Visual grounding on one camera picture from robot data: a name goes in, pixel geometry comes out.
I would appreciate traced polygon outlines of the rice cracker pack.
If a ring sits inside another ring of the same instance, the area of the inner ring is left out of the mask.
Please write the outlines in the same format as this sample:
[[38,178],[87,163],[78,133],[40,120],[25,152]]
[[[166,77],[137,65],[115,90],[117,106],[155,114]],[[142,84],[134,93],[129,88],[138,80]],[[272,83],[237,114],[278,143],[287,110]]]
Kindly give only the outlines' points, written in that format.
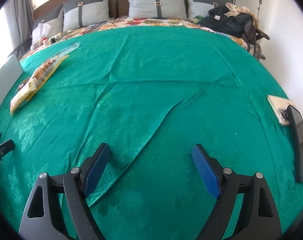
[[68,57],[69,55],[51,57],[36,68],[10,101],[10,114],[13,115],[25,101],[29,101]]

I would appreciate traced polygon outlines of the grey cardboard box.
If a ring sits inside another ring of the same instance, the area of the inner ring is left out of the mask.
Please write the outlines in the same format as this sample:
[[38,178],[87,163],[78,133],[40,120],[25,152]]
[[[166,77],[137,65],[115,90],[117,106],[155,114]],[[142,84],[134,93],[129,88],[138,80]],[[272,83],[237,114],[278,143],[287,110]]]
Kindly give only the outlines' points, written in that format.
[[12,54],[0,68],[0,105],[22,73],[23,68],[16,54]]

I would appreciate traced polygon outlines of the black phone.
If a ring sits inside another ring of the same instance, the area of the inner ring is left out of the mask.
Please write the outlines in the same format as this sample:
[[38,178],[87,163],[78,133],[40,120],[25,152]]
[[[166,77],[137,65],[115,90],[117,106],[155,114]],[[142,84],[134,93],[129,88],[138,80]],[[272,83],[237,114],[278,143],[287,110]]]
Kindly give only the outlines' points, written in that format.
[[295,181],[303,182],[303,119],[300,112],[292,105],[286,109],[294,136]]

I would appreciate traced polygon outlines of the floral bed sheet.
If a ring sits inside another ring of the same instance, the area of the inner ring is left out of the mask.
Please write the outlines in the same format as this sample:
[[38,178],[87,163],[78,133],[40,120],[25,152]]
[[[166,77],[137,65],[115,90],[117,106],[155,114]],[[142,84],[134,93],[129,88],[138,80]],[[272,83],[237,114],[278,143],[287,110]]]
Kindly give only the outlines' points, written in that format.
[[78,44],[76,50],[63,56],[69,66],[101,66],[109,60],[117,65],[123,64],[125,60],[130,63],[141,60],[144,63],[158,62],[164,65],[179,60],[195,62],[201,56],[206,59],[225,59],[234,66],[231,55],[235,53],[239,59],[244,56],[232,42],[250,55],[255,54],[254,46],[248,45],[242,38],[219,33],[188,20],[127,17],[67,32],[58,43],[28,51],[20,63],[23,69],[32,71],[65,48]]

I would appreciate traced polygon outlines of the white pill bottle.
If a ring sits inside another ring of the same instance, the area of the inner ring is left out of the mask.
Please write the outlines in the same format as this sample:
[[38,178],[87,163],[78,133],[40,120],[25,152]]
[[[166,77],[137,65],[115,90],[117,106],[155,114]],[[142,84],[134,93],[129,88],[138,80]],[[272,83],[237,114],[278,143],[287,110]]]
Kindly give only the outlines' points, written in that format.
[[43,45],[45,47],[48,46],[48,39],[47,38],[44,38],[42,42],[43,42]]

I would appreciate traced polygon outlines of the clear empty wrapper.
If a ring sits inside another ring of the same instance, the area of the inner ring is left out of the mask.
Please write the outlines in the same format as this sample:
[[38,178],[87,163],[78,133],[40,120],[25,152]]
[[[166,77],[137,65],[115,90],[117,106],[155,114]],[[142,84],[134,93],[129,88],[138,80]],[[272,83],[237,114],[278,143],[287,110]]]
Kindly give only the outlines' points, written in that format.
[[80,43],[71,44],[71,45],[67,46],[66,48],[62,49],[61,51],[57,52],[56,54],[54,54],[53,57],[54,58],[60,58],[60,57],[63,57],[65,55],[68,55],[72,51],[78,49],[79,46],[80,46]]

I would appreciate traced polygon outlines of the white plastic bag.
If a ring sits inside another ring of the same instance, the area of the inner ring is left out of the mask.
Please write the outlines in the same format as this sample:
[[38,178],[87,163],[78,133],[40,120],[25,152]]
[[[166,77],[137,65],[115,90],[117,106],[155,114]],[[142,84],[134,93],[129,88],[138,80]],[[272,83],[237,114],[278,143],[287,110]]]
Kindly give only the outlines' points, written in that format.
[[30,46],[32,51],[43,45],[43,39],[47,38],[51,28],[47,23],[39,23],[32,31],[32,45]]

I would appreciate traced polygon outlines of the green embossed bed cover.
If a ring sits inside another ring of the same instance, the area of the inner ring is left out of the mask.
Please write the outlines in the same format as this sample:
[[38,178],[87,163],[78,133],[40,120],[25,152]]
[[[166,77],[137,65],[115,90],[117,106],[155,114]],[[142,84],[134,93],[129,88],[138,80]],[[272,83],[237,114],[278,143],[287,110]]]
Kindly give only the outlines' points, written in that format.
[[41,172],[63,174],[105,142],[111,158],[90,210],[107,239],[194,239],[215,204],[192,161],[202,144],[239,174],[264,175],[286,229],[303,208],[289,127],[265,67],[229,38],[181,27],[127,27],[60,42],[24,59],[21,80],[70,44],[44,86],[14,114],[0,107],[0,212],[18,229]]

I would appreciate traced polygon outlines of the grey curtain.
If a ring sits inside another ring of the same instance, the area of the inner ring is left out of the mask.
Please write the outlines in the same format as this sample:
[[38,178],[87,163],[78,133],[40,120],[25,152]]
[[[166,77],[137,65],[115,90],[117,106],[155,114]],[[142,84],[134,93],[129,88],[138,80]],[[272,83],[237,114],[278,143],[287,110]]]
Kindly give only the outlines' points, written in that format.
[[7,0],[4,5],[13,48],[30,39],[33,31],[32,0]]

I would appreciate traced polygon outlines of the grey pillow far left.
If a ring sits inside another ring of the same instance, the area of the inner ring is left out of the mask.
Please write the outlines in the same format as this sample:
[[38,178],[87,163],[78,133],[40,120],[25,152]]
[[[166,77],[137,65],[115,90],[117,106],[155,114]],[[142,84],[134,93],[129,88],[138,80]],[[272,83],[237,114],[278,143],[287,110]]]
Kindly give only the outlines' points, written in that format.
[[64,5],[61,4],[49,11],[47,14],[37,18],[34,21],[33,29],[36,29],[39,23],[47,23],[51,26],[47,38],[51,38],[58,33],[62,33],[64,23]]

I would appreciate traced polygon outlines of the grey pillow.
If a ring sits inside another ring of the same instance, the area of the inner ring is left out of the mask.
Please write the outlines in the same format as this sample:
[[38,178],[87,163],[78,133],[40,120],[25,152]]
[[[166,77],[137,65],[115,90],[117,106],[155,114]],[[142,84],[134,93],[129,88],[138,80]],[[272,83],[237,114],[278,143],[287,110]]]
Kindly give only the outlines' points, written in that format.
[[36,29],[39,23],[47,23],[51,26],[47,38],[51,38],[58,33],[62,33],[64,23],[64,5],[61,4],[49,11],[47,14],[37,18],[34,21],[33,29]]
[[196,16],[209,16],[208,12],[215,7],[226,3],[233,3],[233,0],[187,0],[188,1],[188,19],[192,20]]
[[64,3],[63,32],[109,19],[109,0],[69,0]]
[[184,0],[128,0],[131,18],[187,19]]

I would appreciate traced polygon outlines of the grey pillow centre left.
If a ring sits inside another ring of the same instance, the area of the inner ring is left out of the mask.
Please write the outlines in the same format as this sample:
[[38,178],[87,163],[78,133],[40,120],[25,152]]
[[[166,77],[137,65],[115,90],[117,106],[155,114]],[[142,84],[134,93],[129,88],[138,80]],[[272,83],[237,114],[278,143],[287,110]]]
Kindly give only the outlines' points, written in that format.
[[64,3],[63,32],[109,19],[109,0],[69,0]]

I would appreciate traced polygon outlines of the black clothes pile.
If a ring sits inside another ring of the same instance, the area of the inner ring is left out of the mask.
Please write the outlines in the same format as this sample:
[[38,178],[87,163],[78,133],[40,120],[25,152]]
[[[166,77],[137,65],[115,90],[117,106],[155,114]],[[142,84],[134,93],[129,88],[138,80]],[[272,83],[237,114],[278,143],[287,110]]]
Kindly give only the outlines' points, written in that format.
[[246,50],[256,46],[261,39],[269,40],[259,25],[258,17],[247,7],[239,7],[232,3],[217,6],[208,12],[208,15],[196,16],[193,19],[197,24],[219,33],[241,38],[246,44]]

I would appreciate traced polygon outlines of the grey pillow far right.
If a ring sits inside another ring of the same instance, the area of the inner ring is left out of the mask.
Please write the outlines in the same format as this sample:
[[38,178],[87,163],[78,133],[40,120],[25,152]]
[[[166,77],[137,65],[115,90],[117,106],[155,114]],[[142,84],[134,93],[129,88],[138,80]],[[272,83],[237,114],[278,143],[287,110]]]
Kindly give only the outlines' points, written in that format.
[[188,19],[192,20],[196,16],[209,16],[208,12],[215,7],[226,3],[233,3],[233,0],[187,0],[188,1]]

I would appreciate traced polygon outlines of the grey pillow centre right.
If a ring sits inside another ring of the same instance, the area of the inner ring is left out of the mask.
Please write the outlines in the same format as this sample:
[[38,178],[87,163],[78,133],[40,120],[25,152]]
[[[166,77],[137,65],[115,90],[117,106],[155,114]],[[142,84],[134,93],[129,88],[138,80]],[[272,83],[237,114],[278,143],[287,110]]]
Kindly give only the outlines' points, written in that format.
[[187,19],[184,0],[128,0],[131,18]]

